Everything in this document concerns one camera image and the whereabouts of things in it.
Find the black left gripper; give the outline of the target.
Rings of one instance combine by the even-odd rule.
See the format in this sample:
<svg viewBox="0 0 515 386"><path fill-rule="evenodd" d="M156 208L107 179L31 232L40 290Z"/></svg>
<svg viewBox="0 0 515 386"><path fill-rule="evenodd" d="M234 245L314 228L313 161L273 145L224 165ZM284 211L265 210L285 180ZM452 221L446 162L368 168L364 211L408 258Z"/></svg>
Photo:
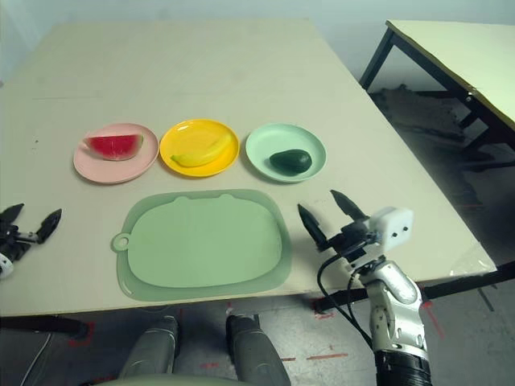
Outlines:
<svg viewBox="0 0 515 386"><path fill-rule="evenodd" d="M13 205L0 214L1 254L10 261L19 261L33 244L43 244L56 230L62 216L62 210L57 209L43 220L37 232L20 232L13 223L23 206L23 203Z"/></svg>

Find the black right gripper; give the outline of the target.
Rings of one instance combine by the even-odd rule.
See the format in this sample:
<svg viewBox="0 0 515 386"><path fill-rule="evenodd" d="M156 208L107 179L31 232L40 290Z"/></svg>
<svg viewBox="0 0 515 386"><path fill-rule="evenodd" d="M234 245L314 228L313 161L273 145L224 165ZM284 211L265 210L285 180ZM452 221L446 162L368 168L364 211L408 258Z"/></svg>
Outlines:
<svg viewBox="0 0 515 386"><path fill-rule="evenodd" d="M342 227L340 233L327 239L319 227L318 220L301 204L297 205L299 216L320 252L328 248L333 249L351 264L366 254L365 247L375 244L378 235L376 231L369 229L369 217L349 197L336 190L330 192L341 211L354 221Z"/></svg>

